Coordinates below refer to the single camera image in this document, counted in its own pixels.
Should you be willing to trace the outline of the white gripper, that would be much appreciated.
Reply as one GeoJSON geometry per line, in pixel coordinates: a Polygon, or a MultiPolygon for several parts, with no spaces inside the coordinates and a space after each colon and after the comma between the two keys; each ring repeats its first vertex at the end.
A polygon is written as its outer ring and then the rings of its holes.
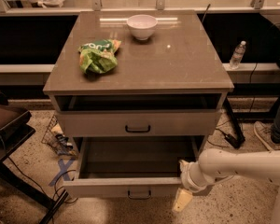
{"type": "Polygon", "coordinates": [[[179,160],[179,168],[181,171],[181,183],[185,189],[178,188],[172,210],[181,212],[192,201],[193,194],[190,192],[200,192],[207,187],[206,179],[197,162],[187,162],[179,160]]]}

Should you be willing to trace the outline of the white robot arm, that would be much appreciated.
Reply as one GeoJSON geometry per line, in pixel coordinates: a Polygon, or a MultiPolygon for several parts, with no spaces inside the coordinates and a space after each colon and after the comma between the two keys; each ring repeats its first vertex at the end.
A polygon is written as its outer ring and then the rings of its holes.
{"type": "Polygon", "coordinates": [[[273,208],[272,224],[280,224],[280,150],[252,153],[230,153],[210,148],[196,162],[181,160],[182,187],[177,189],[173,210],[182,211],[193,194],[234,176],[268,181],[279,186],[273,208]]]}

